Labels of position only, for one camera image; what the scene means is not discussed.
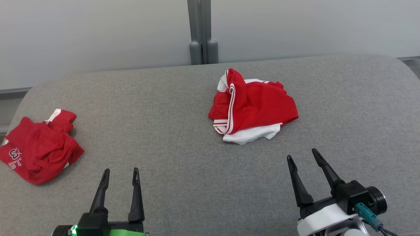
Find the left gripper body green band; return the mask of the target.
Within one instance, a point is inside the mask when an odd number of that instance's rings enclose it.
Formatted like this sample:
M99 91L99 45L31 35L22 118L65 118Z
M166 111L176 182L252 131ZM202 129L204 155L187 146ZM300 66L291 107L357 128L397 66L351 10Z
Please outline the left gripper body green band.
M148 236L142 222L110 222L109 236Z

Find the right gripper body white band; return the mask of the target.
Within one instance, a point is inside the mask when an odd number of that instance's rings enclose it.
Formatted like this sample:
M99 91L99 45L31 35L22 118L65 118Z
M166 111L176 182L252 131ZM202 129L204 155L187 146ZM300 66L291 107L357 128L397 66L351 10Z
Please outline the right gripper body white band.
M299 208L297 232L300 236L363 235L363 223L354 205L347 209L330 197Z

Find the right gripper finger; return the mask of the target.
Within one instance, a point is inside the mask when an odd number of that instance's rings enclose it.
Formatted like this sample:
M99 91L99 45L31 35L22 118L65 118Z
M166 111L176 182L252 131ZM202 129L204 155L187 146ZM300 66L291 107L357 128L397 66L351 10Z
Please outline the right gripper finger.
M323 170L327 182L330 185L330 194L332 195L332 197L336 197L336 187L339 184L344 184L344 180L342 180L338 176L338 174L333 170L330 164L324 159L324 157L320 154L320 152L317 149L312 149L312 154L318 166L321 167L321 169Z
M307 207L313 204L313 197L306 191L298 174L298 168L291 155L287 156L287 164L297 206Z

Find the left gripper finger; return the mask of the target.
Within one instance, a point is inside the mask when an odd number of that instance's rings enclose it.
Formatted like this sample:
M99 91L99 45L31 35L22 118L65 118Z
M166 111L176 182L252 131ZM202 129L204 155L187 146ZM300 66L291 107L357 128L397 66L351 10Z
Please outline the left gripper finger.
M104 207L106 190L109 186L110 169L105 169L104 173L99 182L99 186L96 190L95 197L90 207L90 213L105 211L108 212Z
M132 224L142 223L145 220L145 215L144 215L141 182L140 182L138 168L134 168L133 170L132 186L133 186L133 196L132 196L131 209L128 214L128 221Z

